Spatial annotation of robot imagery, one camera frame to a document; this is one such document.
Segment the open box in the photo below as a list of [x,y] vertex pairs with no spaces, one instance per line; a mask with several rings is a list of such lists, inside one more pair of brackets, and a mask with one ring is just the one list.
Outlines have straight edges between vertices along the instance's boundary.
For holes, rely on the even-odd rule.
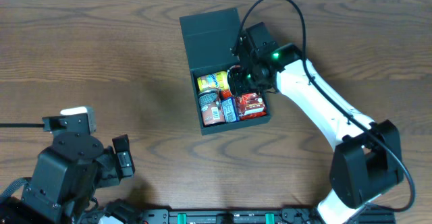
[[267,115],[265,116],[207,127],[202,123],[203,117],[198,103],[197,78],[215,72],[227,71],[231,66],[240,64],[238,58],[234,57],[230,51],[240,27],[237,8],[181,17],[180,25],[188,56],[201,134],[213,134],[267,123],[271,114],[265,94],[261,95],[267,107]]

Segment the box lid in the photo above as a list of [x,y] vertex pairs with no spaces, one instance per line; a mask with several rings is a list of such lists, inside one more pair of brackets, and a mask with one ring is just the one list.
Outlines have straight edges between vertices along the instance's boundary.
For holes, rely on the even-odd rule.
[[230,48],[240,27],[237,8],[180,18],[189,68],[236,63]]

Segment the green tape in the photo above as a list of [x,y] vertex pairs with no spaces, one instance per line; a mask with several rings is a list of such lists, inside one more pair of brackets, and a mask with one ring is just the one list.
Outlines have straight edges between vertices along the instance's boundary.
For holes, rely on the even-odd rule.
[[265,224],[275,224],[275,214],[273,213],[265,214]]
[[186,214],[177,215],[177,224],[186,224]]

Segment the cable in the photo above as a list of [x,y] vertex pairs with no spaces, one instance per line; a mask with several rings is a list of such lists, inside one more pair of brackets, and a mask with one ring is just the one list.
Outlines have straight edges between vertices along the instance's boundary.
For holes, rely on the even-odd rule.
[[[237,53],[237,47],[238,47],[238,43],[240,40],[240,36],[242,33],[242,29],[243,29],[243,25],[247,19],[247,17],[249,16],[249,14],[251,13],[251,11],[264,0],[258,0],[257,2],[255,2],[255,4],[248,10],[248,12],[246,13],[246,15],[244,16],[242,23],[240,24],[240,28],[238,31],[238,35],[237,35],[237,40],[235,45],[232,47],[232,52],[234,54]],[[388,147],[386,146],[380,139],[378,139],[376,136],[374,136],[372,133],[370,133],[370,131],[364,127],[360,122],[358,122],[355,118],[353,118],[353,116],[351,114],[349,114],[348,112],[346,112],[341,106],[339,106],[315,81],[315,78],[311,76],[311,74],[309,73],[309,70],[307,68],[307,64],[306,64],[306,25],[304,23],[304,18],[303,18],[303,14],[300,10],[300,8],[298,8],[297,4],[295,4],[292,0],[285,0],[289,3],[291,3],[291,5],[294,7],[294,9],[297,11],[298,15],[300,16],[300,21],[302,23],[302,37],[303,37],[303,43],[302,43],[302,62],[303,62],[303,68],[304,68],[304,72],[306,73],[307,78],[309,79],[309,82],[321,93],[321,95],[323,95],[323,97],[325,99],[327,99],[329,101],[329,103],[331,103],[344,117],[346,117],[350,122],[352,122],[355,126],[359,127],[372,141],[376,142],[378,145],[380,145],[380,147],[382,147],[385,151],[387,151],[387,153],[389,153],[389,155],[399,164],[399,166],[401,167],[402,171],[404,172],[404,175],[406,176],[406,180],[408,181],[408,184],[410,186],[410,200],[408,201],[408,204],[402,208],[392,208],[392,207],[386,207],[386,206],[380,206],[378,204],[373,204],[373,203],[367,203],[367,206],[372,206],[375,208],[380,208],[383,210],[387,210],[387,211],[393,211],[395,213],[399,213],[399,212],[403,212],[403,211],[407,211],[409,208],[411,208],[411,206],[414,204],[415,201],[415,196],[416,196],[416,190],[415,190],[415,185],[414,185],[414,180],[411,177],[411,174],[408,170],[408,168],[405,166],[405,164],[394,154],[394,152]]]
[[43,128],[43,123],[0,123],[0,128]]

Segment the wood grain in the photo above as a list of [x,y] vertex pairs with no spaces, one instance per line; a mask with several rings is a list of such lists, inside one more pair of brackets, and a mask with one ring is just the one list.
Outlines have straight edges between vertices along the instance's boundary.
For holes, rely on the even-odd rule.
[[[40,122],[62,108],[92,105],[104,144],[128,134],[133,181],[98,190],[106,204],[172,208],[317,204],[330,190],[332,152],[304,113],[269,95],[268,124],[201,136],[179,17],[256,0],[0,0],[0,121]],[[345,98],[400,129],[418,191],[399,223],[432,214],[432,0],[295,0],[308,56]],[[266,1],[264,21],[281,43],[301,43],[295,11]],[[0,186],[32,175],[52,137],[2,129]],[[380,197],[402,206],[406,183]]]

